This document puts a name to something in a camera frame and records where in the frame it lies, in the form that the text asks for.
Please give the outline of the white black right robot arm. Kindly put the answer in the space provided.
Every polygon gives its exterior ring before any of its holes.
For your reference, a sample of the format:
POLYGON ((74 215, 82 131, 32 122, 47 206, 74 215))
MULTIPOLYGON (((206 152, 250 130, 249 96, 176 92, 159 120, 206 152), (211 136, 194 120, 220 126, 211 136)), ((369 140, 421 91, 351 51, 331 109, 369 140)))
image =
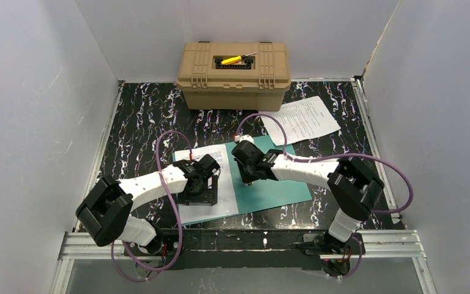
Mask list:
POLYGON ((231 154, 243 183, 257 180, 297 181, 323 187, 334 196, 339 209, 328 229, 310 242, 324 251, 345 247, 372 214, 383 194, 384 182, 354 156, 317 162, 306 157, 289 158, 282 150, 262 152, 251 136, 237 136, 231 154))

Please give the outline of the teal paper folder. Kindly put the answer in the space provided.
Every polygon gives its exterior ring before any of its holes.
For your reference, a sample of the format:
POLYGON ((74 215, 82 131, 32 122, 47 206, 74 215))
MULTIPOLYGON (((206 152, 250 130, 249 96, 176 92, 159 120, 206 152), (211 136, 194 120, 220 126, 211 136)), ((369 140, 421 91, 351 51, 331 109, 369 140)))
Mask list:
POLYGON ((231 155, 231 150, 235 147, 235 143, 231 142, 218 145, 226 146, 229 161, 233 164, 230 171, 239 210, 237 215, 305 202, 312 199, 308 186, 305 183, 296 181, 257 180, 253 182, 253 184, 246 186, 242 182, 237 163, 231 155))

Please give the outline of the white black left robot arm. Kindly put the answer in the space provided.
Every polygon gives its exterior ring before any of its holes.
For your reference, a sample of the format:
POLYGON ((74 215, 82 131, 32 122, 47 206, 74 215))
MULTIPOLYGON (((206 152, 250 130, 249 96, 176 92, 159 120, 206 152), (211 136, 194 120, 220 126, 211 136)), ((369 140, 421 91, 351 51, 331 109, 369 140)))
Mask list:
POLYGON ((162 231, 132 215, 141 205, 170 196, 180 205, 217 204, 220 165, 209 154, 200 160, 179 160, 160 172, 115 180, 101 177, 75 211, 97 246, 116 240, 150 246, 162 231))

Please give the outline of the printed white paper sheet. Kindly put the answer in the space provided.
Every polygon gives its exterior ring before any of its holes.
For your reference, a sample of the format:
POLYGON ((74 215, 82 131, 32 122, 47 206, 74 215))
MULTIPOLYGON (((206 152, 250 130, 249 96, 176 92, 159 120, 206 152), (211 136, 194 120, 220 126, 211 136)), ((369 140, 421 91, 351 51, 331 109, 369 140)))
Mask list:
POLYGON ((199 224, 200 222, 221 219, 239 213, 237 200, 232 182, 229 161, 225 145, 210 145, 192 149, 192 158, 201 159, 210 154, 220 165, 220 176, 217 186, 217 204, 211 205, 179 205, 179 214, 183 225, 199 224))

